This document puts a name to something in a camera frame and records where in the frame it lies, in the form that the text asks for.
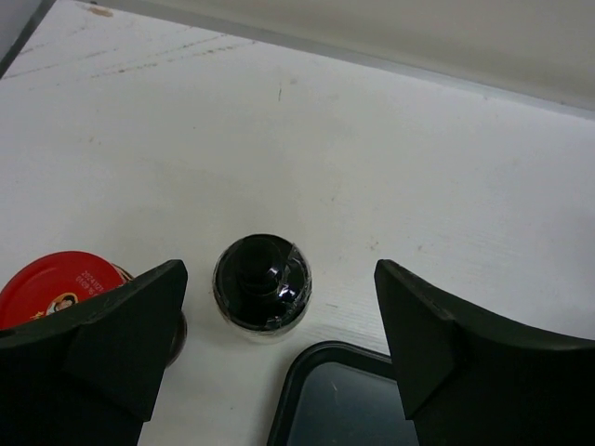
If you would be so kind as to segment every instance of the tabletop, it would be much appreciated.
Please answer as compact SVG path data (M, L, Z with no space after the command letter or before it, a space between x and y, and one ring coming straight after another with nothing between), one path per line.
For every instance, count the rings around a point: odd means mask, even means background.
M595 339L595 122L59 0L0 82L0 283L89 251L189 271L188 341L143 446L261 445L316 342L387 352L391 258L517 321ZM309 259L306 317L258 345L218 315L222 251L268 232Z

